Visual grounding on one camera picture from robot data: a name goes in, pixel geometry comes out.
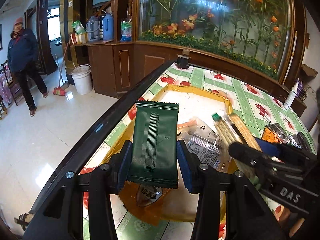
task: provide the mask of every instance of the screw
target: screw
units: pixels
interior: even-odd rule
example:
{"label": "screw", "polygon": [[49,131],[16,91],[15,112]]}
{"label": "screw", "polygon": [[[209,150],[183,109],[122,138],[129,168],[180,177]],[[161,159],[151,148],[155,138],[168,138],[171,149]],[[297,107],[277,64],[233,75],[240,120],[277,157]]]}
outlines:
{"label": "screw", "polygon": [[201,170],[207,170],[208,168],[209,168],[209,166],[207,165],[207,164],[205,164],[205,163],[201,163],[200,165],[199,165],[199,168],[201,169]]}
{"label": "screw", "polygon": [[68,172],[66,173],[66,178],[67,178],[67,179],[71,179],[74,175],[75,175],[75,174],[74,174],[72,171],[68,171]]}
{"label": "screw", "polygon": [[110,165],[107,164],[107,163],[102,164],[102,165],[100,166],[100,169],[102,169],[103,171],[106,171],[106,170],[108,170],[109,168],[110,168]]}
{"label": "screw", "polygon": [[235,171],[235,175],[238,177],[238,178],[241,178],[243,177],[243,172],[242,171]]}

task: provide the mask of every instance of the black pants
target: black pants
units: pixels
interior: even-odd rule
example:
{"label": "black pants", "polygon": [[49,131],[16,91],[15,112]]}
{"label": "black pants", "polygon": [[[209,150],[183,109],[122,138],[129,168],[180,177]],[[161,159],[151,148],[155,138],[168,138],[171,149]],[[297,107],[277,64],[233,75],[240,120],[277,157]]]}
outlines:
{"label": "black pants", "polygon": [[22,89],[24,99],[26,100],[26,103],[29,106],[29,110],[32,111],[32,110],[36,109],[36,105],[35,105],[35,102],[33,100],[33,97],[31,95],[31,92],[28,87],[27,75],[34,80],[39,91],[42,94],[46,93],[48,91],[48,89],[47,89],[47,86],[45,85],[42,77],[37,72],[34,62],[28,63],[25,69],[14,73],[14,76],[16,77],[16,79]]}

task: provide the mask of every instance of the purple bottle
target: purple bottle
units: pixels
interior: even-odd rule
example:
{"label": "purple bottle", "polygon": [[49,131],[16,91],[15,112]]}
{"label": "purple bottle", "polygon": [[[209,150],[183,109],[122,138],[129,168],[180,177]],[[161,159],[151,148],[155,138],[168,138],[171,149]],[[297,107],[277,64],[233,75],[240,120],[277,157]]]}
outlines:
{"label": "purple bottle", "polygon": [[303,84],[302,82],[300,82],[299,78],[297,78],[296,82],[298,82],[298,89],[297,89],[297,94],[296,94],[296,98],[299,97],[301,90],[303,89]]}

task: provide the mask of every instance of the wooden stool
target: wooden stool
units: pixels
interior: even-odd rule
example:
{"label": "wooden stool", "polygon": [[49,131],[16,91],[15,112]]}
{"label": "wooden stool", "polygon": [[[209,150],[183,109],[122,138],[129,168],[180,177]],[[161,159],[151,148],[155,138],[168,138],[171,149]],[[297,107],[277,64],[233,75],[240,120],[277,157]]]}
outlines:
{"label": "wooden stool", "polygon": [[2,120],[1,116],[7,114],[7,108],[5,107],[2,97],[0,96],[0,120]]}

